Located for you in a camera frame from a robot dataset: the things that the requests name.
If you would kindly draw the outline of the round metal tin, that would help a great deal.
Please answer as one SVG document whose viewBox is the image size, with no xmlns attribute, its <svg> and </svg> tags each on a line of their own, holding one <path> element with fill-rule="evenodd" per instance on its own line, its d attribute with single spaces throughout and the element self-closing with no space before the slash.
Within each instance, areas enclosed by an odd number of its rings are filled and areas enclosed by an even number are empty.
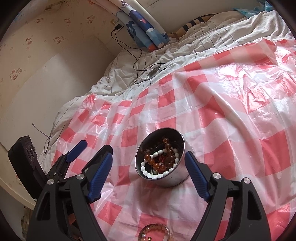
<svg viewBox="0 0 296 241">
<path fill-rule="evenodd" d="M 140 143 L 135 156 L 138 175 L 160 187 L 174 187 L 189 178 L 185 154 L 192 147 L 174 128 L 160 128 Z"/>
</svg>

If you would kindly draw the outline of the striped pillow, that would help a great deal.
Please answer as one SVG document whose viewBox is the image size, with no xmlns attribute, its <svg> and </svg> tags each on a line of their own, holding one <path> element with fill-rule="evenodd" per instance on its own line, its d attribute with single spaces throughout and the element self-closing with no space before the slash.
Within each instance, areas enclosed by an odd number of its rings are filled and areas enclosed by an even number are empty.
<svg viewBox="0 0 296 241">
<path fill-rule="evenodd" d="M 215 14 L 209 14 L 209 15 L 203 15 L 195 18 L 194 20 L 191 20 L 190 22 L 183 25 L 180 29 L 178 29 L 174 33 L 168 33 L 167 36 L 170 38 L 174 38 L 176 40 L 180 39 L 180 37 L 184 36 L 186 32 L 188 32 L 189 28 L 194 27 L 197 24 L 205 23 L 207 22 L 211 17 L 213 17 Z"/>
</svg>

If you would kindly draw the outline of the white bed quilt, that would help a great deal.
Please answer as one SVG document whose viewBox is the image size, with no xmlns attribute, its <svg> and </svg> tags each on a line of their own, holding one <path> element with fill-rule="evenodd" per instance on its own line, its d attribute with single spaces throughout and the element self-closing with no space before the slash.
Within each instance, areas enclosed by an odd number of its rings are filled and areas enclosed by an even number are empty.
<svg viewBox="0 0 296 241">
<path fill-rule="evenodd" d="M 140 69 L 160 65 L 165 69 L 152 80 L 136 74 L 132 57 L 121 51 L 107 67 L 104 76 L 87 92 L 111 102 L 131 100 L 136 94 L 162 77 L 185 65 L 236 46 L 266 38 L 293 39 L 291 30 L 275 10 L 262 11 L 247 18 L 239 11 L 226 11 L 211 17 L 189 30 L 178 41 L 172 40 L 163 49 L 142 54 Z"/>
</svg>

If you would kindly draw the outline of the white headboard panel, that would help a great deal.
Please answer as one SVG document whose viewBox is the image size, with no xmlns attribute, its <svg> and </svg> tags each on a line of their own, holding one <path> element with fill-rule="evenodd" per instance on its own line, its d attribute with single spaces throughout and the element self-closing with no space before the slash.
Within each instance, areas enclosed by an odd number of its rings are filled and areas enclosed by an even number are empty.
<svg viewBox="0 0 296 241">
<path fill-rule="evenodd" d="M 36 71 L 13 97 L 1 116 L 1 187 L 30 209 L 35 201 L 17 177 L 8 150 L 23 136 L 30 136 L 41 154 L 54 119 L 64 104 L 85 95 L 104 74 L 114 55 L 96 37 L 55 53 L 34 64 Z"/>
</svg>

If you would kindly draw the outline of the blue cartoon curtain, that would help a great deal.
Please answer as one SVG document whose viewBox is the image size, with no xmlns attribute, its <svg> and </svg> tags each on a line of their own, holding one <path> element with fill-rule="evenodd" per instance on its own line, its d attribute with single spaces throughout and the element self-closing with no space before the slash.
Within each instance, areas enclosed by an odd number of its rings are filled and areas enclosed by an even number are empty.
<svg viewBox="0 0 296 241">
<path fill-rule="evenodd" d="M 137 1 L 100 0 L 92 3 L 114 15 L 139 48 L 152 52 L 161 49 L 170 41 L 163 27 Z"/>
</svg>

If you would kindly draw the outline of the round grey charging pad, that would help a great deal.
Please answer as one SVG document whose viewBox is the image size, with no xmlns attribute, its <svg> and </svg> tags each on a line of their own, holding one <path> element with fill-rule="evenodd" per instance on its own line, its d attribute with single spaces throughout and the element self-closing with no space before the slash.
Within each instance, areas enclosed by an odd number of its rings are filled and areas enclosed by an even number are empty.
<svg viewBox="0 0 296 241">
<path fill-rule="evenodd" d="M 147 74 L 146 80 L 150 80 L 154 78 L 158 73 L 160 72 L 160 66 L 156 66 L 150 70 L 150 72 Z"/>
</svg>

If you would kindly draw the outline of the pink checkered plastic sheet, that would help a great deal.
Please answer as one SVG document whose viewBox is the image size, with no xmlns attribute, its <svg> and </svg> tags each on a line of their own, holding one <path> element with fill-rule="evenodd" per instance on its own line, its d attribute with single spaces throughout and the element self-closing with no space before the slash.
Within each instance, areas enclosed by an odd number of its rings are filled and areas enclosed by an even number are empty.
<svg viewBox="0 0 296 241">
<path fill-rule="evenodd" d="M 48 155 L 58 157 L 86 140 L 70 165 L 81 169 L 105 144 L 113 165 L 92 204 L 108 240 L 136 240 L 150 223 L 164 223 L 189 240 L 206 207 L 191 179 L 161 188 L 140 178 L 134 164 L 143 139 L 159 128 L 178 130 L 196 158 L 231 180 L 248 177 L 276 240 L 295 213 L 295 40 L 260 39 L 182 67 L 130 100 L 82 99 Z"/>
</svg>

